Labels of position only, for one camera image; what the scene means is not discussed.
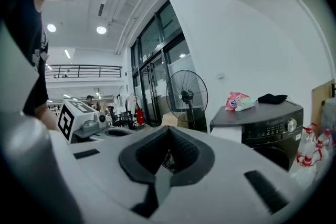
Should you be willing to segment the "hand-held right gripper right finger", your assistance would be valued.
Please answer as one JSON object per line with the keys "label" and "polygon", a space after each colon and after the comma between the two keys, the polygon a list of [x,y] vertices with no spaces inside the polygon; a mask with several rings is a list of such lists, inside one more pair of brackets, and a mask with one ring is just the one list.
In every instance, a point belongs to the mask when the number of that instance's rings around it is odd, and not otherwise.
{"label": "hand-held right gripper right finger", "polygon": [[287,171],[241,143],[189,129],[214,152],[211,170],[196,184],[159,187],[150,223],[283,223],[303,195]]}

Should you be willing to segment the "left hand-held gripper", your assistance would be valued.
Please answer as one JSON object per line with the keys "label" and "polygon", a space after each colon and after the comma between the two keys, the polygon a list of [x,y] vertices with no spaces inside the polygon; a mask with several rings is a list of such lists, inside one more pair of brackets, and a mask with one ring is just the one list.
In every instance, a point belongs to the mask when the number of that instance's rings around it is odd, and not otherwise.
{"label": "left hand-held gripper", "polygon": [[63,101],[58,117],[58,128],[68,144],[98,142],[119,138],[134,132],[110,126],[106,116],[81,101]]}

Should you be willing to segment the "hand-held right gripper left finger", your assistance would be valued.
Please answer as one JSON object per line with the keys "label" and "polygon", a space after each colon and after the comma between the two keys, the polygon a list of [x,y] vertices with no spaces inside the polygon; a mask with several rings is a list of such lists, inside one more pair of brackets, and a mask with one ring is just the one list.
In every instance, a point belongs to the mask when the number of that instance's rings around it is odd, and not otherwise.
{"label": "hand-held right gripper left finger", "polygon": [[51,131],[55,168],[68,195],[53,187],[55,201],[65,207],[60,223],[170,223],[170,212],[158,207],[155,175],[136,159],[139,147],[168,130],[72,145]]}

